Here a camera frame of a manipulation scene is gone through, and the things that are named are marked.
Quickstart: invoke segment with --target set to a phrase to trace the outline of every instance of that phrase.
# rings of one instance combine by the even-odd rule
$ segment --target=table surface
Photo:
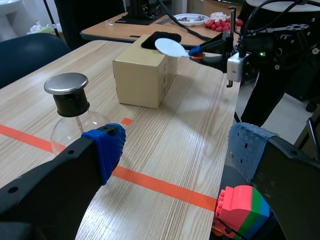
[[[124,176],[113,175],[100,188],[76,239],[206,240],[215,206],[201,206],[218,195],[239,84],[226,88],[225,74],[182,57],[159,109],[119,104],[112,61],[128,46],[92,41],[0,90],[0,187],[54,158],[41,146],[3,135],[4,128],[49,141],[60,116],[44,83],[82,73],[92,110],[114,123],[132,122],[115,170]]]
[[[135,24],[124,24],[124,23],[116,23],[116,20],[120,19],[122,16],[127,13],[119,14],[115,17],[108,19],[107,21],[111,21],[113,26],[108,25],[105,21],[98,23],[97,25],[91,26],[81,32],[81,36],[87,40],[108,40],[108,41],[116,41],[116,42],[125,42],[132,43],[137,40],[136,37],[130,36],[139,36],[142,35],[151,35],[156,31],[159,32],[168,32],[179,34],[182,37],[181,44],[184,46],[197,46],[204,41],[200,38],[190,34],[184,28],[178,26],[173,21],[167,22],[165,24],[157,24],[163,20],[168,19],[167,15],[159,18],[155,22],[150,25],[135,25]],[[191,30],[210,38],[214,38],[219,34],[219,32],[211,30],[209,28],[205,28],[203,25],[201,26],[190,26]]]

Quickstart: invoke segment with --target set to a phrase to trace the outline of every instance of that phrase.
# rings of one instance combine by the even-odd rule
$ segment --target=black lid
[[[81,73],[63,73],[48,79],[44,90],[53,95],[58,114],[72,118],[85,113],[90,107],[84,90],[88,82]]]

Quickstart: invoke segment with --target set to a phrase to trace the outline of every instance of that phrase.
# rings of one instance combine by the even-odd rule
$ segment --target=blue chair
[[[70,52],[61,38],[48,33],[0,42],[0,89]]]

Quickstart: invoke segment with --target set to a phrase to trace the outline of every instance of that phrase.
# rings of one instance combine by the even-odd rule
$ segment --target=silver lid
[[[44,83],[44,90],[53,95],[72,94],[76,90],[83,89],[88,82],[88,78],[81,73],[62,73],[48,79]]]

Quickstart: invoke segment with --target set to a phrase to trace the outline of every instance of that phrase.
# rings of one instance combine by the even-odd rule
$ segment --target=orange tape line
[[[112,175],[172,198],[182,200],[189,204],[193,204],[213,212],[215,211],[217,199],[214,197],[210,197],[202,193],[198,193],[187,188],[177,186],[136,171],[132,171],[122,166],[117,166]]]
[[[7,127],[0,124],[0,134],[5,135],[9,138],[18,140],[25,144],[34,146],[36,148],[45,150],[52,153],[51,143],[47,140],[39,137],[30,135],[28,133],[15,130],[11,127]],[[217,199],[211,196],[198,193],[187,188],[177,186],[160,179],[144,175],[142,173],[130,170],[128,168],[117,166],[113,171],[112,175],[117,178],[126,180],[130,183],[137,184],[144,188],[153,190],[155,192],[170,196],[175,199],[182,200],[189,204],[215,211]]]
[[[20,142],[23,142],[25,144],[29,144],[31,146],[34,146],[38,149],[45,150],[47,152],[53,153],[51,143],[47,140],[44,140],[42,138],[32,136],[30,134],[27,134],[23,131],[15,130],[11,127],[7,127],[0,124],[0,134],[5,135],[9,138],[18,140]]]
[[[132,122],[132,119],[125,117],[121,123],[125,125],[130,125],[131,122]]]

